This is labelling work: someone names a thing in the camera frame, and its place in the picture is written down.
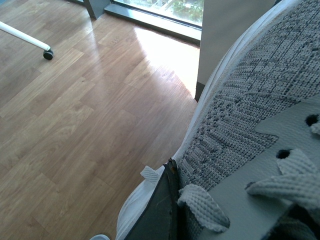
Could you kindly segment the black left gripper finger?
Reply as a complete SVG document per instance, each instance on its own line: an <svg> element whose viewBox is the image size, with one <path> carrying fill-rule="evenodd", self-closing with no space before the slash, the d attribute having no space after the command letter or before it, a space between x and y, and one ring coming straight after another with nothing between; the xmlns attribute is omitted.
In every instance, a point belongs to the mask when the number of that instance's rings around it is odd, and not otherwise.
<svg viewBox="0 0 320 240"><path fill-rule="evenodd" d="M169 159L154 192L126 240L177 240L179 175L177 164Z"/></svg>

